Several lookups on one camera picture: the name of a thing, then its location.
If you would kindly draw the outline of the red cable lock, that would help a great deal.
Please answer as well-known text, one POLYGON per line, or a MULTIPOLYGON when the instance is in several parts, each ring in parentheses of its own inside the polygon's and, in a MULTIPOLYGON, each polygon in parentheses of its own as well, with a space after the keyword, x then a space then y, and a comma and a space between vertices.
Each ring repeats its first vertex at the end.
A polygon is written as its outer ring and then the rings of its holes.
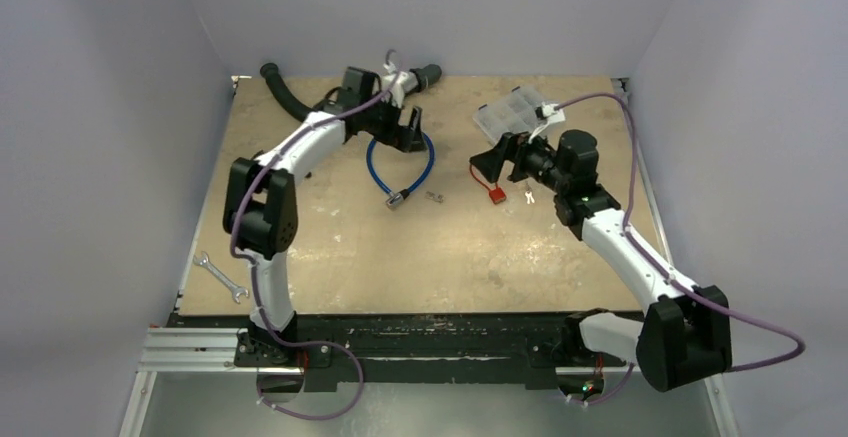
POLYGON ((493 205, 499 205, 507 200, 507 196, 504 190, 499 186, 499 184, 497 182, 495 182, 494 184, 489 184, 484 181, 481 177, 477 175, 473 165, 469 165, 469 174, 475 182, 477 182, 486 190, 488 198, 490 199, 493 205))

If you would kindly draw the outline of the small key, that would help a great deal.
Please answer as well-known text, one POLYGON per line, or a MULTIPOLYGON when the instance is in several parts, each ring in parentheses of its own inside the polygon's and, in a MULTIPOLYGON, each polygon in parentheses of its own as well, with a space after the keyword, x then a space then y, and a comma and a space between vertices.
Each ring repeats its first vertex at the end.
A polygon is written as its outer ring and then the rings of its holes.
POLYGON ((528 182, 528 181, 524 181, 524 182, 523 182, 523 191, 524 191, 524 196, 525 196, 525 199, 526 199, 526 203, 527 203, 528 205, 532 205, 532 204, 534 204, 534 203, 535 203, 535 199, 534 199, 534 196, 533 196, 533 191, 532 191, 532 188, 531 188, 531 186, 530 186, 530 184, 529 184, 529 182, 528 182))

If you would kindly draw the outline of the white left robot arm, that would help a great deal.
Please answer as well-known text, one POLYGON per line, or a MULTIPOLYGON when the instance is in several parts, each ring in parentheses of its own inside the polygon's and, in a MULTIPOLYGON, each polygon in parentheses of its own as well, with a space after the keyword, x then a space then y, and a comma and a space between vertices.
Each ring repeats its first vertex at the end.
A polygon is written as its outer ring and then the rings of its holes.
POLYGON ((413 108, 408 124, 401 124, 400 117, 407 96, 435 85, 442 68, 428 64, 403 71, 391 63, 385 68, 385 75, 347 68, 341 84, 312 106, 292 93, 277 64, 260 68, 272 96, 300 125, 272 150, 232 163, 223 228, 232 256, 248 265, 254 302, 250 319, 263 335, 259 352, 272 365, 289 364, 298 350, 311 345, 297 336, 288 289, 287 252, 299 225, 298 186, 359 133, 405 153, 432 148, 421 129, 419 107, 413 108))

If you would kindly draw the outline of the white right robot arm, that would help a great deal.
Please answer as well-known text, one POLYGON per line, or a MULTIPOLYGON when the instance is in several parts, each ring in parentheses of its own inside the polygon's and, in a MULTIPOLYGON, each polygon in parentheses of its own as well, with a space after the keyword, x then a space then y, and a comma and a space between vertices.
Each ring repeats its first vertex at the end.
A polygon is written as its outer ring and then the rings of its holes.
POLYGON ((556 349, 576 364, 599 353, 614 356, 638 367, 660 392, 730 370, 725 293, 674 273, 648 247, 628 213, 600 183, 599 161, 596 138, 581 130, 565 131, 557 146, 528 133, 506 133, 492 149, 469 159, 490 183, 510 162, 509 181, 533 179, 553 191, 559 221, 610 266, 642 307, 642 321, 605 309, 577 314, 566 321, 556 349))

